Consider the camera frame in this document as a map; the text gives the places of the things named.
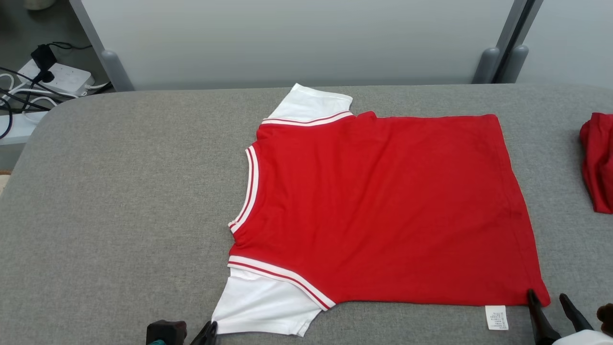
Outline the plain white power strip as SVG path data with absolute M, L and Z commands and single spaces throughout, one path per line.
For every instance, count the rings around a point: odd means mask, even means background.
M 0 146 L 26 143 L 46 114 L 46 111 L 13 114 L 11 130 L 0 139 Z

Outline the grey partition post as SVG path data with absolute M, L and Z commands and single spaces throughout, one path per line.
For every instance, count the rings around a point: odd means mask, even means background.
M 113 83 L 114 89 L 117 92 L 133 92 L 135 88 L 120 61 L 120 57 L 115 52 L 104 47 L 90 16 L 87 14 L 83 0 L 69 0 L 69 2 L 81 26 L 83 26 L 83 30 L 90 40 L 94 51 L 98 55 L 102 67 L 111 83 Z
M 481 54 L 477 69 L 473 76 L 473 84 L 489 84 L 495 80 L 495 74 L 499 69 L 504 52 L 512 46 L 512 35 L 520 21 L 521 14 L 527 0 L 513 0 L 512 7 L 504 22 L 497 43 L 486 48 Z
M 500 50 L 492 82 L 515 83 L 525 63 L 529 48 L 524 43 L 544 0 L 514 0 L 499 37 Z

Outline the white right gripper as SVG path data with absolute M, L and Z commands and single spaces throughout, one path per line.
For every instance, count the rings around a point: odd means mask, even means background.
M 542 310 L 542 303 L 533 289 L 528 289 L 527 300 L 535 345 L 613 345 L 613 337 L 594 331 L 589 321 L 565 293 L 559 295 L 559 301 L 576 333 L 563 338 L 550 325 Z

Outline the red shirt with white sleeves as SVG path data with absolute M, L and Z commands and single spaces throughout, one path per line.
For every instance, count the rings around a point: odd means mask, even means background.
M 550 295 L 496 115 L 354 115 L 296 84 L 246 150 L 219 334 L 304 336 L 352 301 L 521 306 Z

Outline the black power adapter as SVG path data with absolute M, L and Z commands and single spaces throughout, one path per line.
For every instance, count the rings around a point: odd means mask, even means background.
M 37 46 L 31 53 L 31 57 L 40 72 L 48 71 L 57 63 L 57 58 L 48 44 Z

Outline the red shorts with white stripes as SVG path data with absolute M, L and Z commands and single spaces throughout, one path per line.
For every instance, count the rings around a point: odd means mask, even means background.
M 593 112 L 582 125 L 582 176 L 595 212 L 613 214 L 613 114 Z

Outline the white power strip with sockets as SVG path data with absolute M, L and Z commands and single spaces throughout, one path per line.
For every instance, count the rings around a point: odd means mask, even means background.
M 30 59 L 28 63 L 18 70 L 18 72 L 26 77 L 34 79 L 39 74 L 40 70 L 33 59 Z M 60 63 L 53 65 L 48 72 L 52 74 L 52 80 L 41 80 L 40 84 L 56 92 L 69 93 L 75 96 L 84 96 L 89 90 L 88 87 L 92 87 L 95 84 L 95 79 L 92 76 L 92 73 L 82 69 L 62 65 Z M 26 83 L 27 85 L 30 85 L 31 83 L 24 77 L 18 76 L 18 78 L 20 80 L 19 83 Z

